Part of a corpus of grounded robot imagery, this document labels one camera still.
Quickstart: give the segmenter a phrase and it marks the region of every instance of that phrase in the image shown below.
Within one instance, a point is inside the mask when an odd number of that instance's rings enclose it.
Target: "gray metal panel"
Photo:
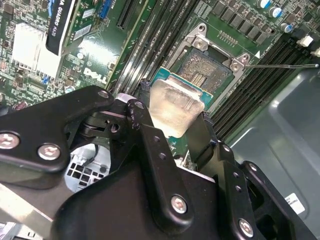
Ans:
[[[232,141],[239,162],[256,163],[283,197],[295,193],[299,214],[320,240],[320,79],[296,78]]]

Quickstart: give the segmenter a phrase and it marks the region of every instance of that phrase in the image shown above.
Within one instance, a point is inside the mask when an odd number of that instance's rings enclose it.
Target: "pcie slot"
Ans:
[[[135,13],[139,0],[126,0],[122,9],[118,22],[116,23],[118,28],[126,29],[130,20]]]

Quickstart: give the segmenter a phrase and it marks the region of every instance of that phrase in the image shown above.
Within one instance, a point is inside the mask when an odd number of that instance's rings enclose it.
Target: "chip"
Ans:
[[[293,11],[294,14],[297,14],[301,10],[301,7],[297,6]]]
[[[244,21],[241,25],[241,27],[239,28],[239,31],[246,34],[249,29],[252,27],[251,23],[248,21]]]
[[[224,20],[224,21],[226,21],[226,22],[229,22],[230,21],[230,19],[232,18],[232,16],[234,15],[234,11],[233,10],[231,10],[230,8],[228,8],[225,12],[224,12],[224,14],[222,15],[222,20]]]
[[[309,22],[312,19],[312,15],[308,12],[304,17],[303,20]]]
[[[245,6],[241,5],[238,9],[238,13],[242,14],[244,12],[244,10],[246,9]]]
[[[261,18],[258,17],[253,24],[258,27],[261,22],[262,22]]]
[[[218,1],[213,9],[213,13],[220,16],[222,12],[225,10],[226,5],[224,5],[222,2]]]
[[[255,42],[259,45],[263,44],[263,42],[268,38],[268,35],[264,32],[261,32],[261,34],[257,37]]]
[[[241,16],[236,15],[232,20],[232,22],[230,23],[230,25],[233,26],[234,28],[237,28],[243,20],[244,19]]]
[[[245,16],[246,19],[250,20],[254,14],[250,11],[248,14]]]
[[[5,3],[3,11],[9,15],[13,15],[15,13],[15,8],[8,3]]]
[[[260,33],[259,29],[257,27],[253,27],[250,32],[247,34],[247,37],[250,39],[255,39],[256,36]]]
[[[286,17],[285,21],[288,24],[292,24],[296,20],[296,16],[292,13],[289,13],[289,15]]]

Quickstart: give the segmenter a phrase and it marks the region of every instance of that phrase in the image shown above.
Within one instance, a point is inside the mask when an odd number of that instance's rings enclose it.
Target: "capacitor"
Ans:
[[[258,0],[256,1],[256,6],[259,9],[266,9],[270,6],[270,0]]]
[[[278,18],[282,14],[282,9],[280,7],[273,6],[269,10],[269,17],[270,18]]]
[[[26,101],[22,101],[14,107],[14,110],[19,111],[25,109],[26,107],[28,107],[28,103]]]
[[[74,87],[74,86],[67,86],[65,89],[64,89],[64,93],[65,94],[69,94],[69,93],[71,93],[71,92],[73,92],[73,91],[75,91],[76,90],[76,88]]]
[[[282,23],[281,26],[280,26],[280,29],[281,29],[282,32],[288,34],[288,33],[292,32],[293,27],[290,24]]]

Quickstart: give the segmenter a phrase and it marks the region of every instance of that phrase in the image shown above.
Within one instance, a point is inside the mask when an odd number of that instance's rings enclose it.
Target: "white label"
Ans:
[[[92,26],[92,25],[90,24],[90,25],[85,26],[84,28],[76,31],[75,34],[74,34],[73,40],[77,40],[78,38],[80,38],[80,37],[82,37],[83,35],[87,34],[87,33],[90,31],[91,26]]]
[[[95,13],[95,9],[94,8],[84,11],[84,13],[82,15],[82,19],[85,19],[87,17],[92,16],[94,13]]]
[[[295,193],[292,193],[289,196],[287,196],[285,200],[295,211],[296,214],[300,214],[306,210]]]

